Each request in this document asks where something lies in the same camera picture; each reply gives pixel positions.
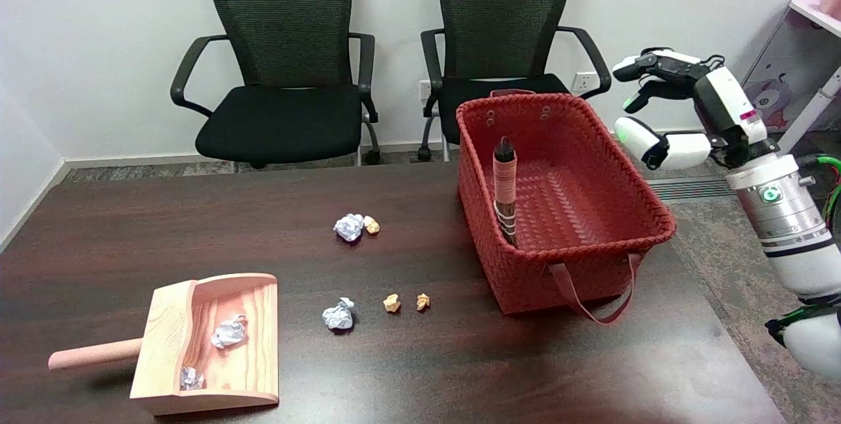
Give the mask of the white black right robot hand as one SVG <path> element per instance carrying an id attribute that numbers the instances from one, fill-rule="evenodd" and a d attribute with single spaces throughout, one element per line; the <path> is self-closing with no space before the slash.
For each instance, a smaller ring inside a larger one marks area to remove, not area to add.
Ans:
<path id="1" fill-rule="evenodd" d="M 721 55 L 700 59 L 660 47 L 616 64 L 612 74 L 619 82 L 640 82 L 623 105 L 625 116 L 614 124 L 627 152 L 649 170 L 684 170 L 707 158 L 736 169 L 778 152 L 760 112 L 724 62 Z M 692 101 L 703 131 L 654 131 L 634 116 L 652 98 Z"/>

